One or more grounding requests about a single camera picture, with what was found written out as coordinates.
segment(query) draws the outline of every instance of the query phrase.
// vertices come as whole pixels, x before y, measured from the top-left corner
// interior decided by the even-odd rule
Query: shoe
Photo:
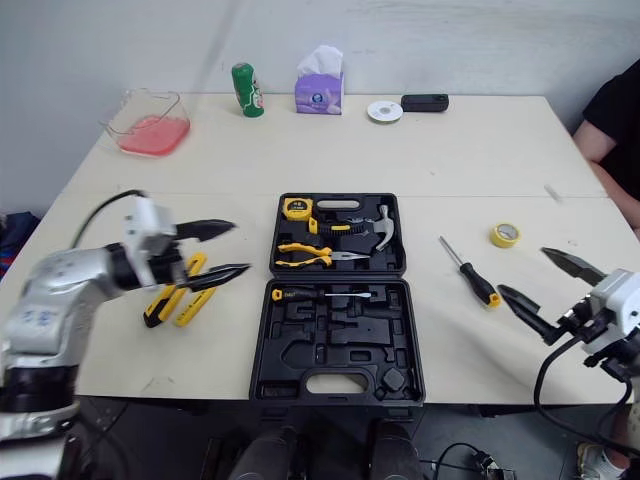
[[[578,473],[582,480],[618,480],[622,473],[616,474],[611,468],[615,467],[606,459],[600,445],[578,445]]]

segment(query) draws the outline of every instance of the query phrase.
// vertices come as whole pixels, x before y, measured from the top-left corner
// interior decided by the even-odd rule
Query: tissue box
[[[340,78],[328,74],[309,74],[298,78],[295,88],[298,113],[342,115],[344,73]]]

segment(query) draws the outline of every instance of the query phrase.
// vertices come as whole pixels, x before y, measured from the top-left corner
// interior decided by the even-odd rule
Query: table
[[[291,96],[268,95],[265,115],[248,119],[232,95],[188,96],[192,131],[161,159],[121,154],[101,137],[0,283],[0,319],[33,264],[66,248],[97,203],[144,188],[176,222],[225,218],[238,225],[208,243],[186,242],[185,255],[202,250],[212,265],[253,267],[219,289],[186,329],[143,325],[141,312],[156,292],[130,292],[103,305],[78,393],[247,398],[278,196],[391,191],[399,198],[426,401],[530,404],[549,347],[506,306],[479,306],[438,235],[495,284],[540,303],[550,321],[590,287],[554,267],[541,246],[604,271],[640,269],[640,246],[544,98],[456,96],[445,114],[406,114],[377,125],[364,112],[381,98],[392,97],[347,96],[345,115],[331,117],[295,114]],[[105,210],[82,246],[120,240],[129,207],[124,200]],[[489,243],[488,229],[501,221],[523,232],[515,248]],[[557,362],[544,401],[617,400],[621,386],[582,366],[584,357],[576,349]]]

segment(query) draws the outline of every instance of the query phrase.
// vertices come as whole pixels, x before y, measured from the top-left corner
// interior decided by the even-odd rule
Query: tool case
[[[291,199],[304,202],[291,204]],[[285,206],[299,208],[299,218],[285,216]],[[390,236],[383,216],[392,221]],[[307,247],[289,251],[298,244]],[[365,258],[311,262],[330,257],[330,252]],[[311,263],[291,266],[305,261]],[[264,296],[252,400],[287,405],[422,404],[425,387],[409,285],[401,279],[406,257],[393,194],[282,195],[270,270],[275,278],[267,283]],[[314,292],[315,298],[274,293],[296,288]],[[345,293],[370,296],[330,296]],[[323,382],[315,381],[324,375],[346,376],[355,383],[319,392],[316,385]]]

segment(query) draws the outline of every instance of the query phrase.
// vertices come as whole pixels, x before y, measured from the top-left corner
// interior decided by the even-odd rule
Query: green can
[[[264,113],[262,92],[258,86],[253,67],[248,63],[237,63],[231,69],[233,88],[236,90],[238,103],[247,117],[259,117]]]

